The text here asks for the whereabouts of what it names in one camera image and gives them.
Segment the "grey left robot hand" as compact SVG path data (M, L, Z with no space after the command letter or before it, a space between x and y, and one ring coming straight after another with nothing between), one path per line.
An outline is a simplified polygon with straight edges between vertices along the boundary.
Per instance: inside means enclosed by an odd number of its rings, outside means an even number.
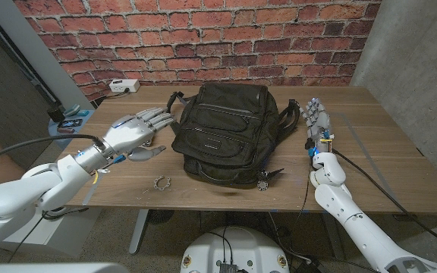
M115 154L126 153L129 160L144 162L157 156L166 147L146 149L142 145L173 121L172 116L164 108L149 108L135 115L120 118L111 125L102 139Z

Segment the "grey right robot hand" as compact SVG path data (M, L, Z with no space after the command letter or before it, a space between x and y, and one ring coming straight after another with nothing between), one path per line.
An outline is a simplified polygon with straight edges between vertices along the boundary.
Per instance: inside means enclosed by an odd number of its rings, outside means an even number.
M300 108L300 115L307 126L307 136L313 141L332 138L332 126L329 114L319 98L312 98L305 108Z

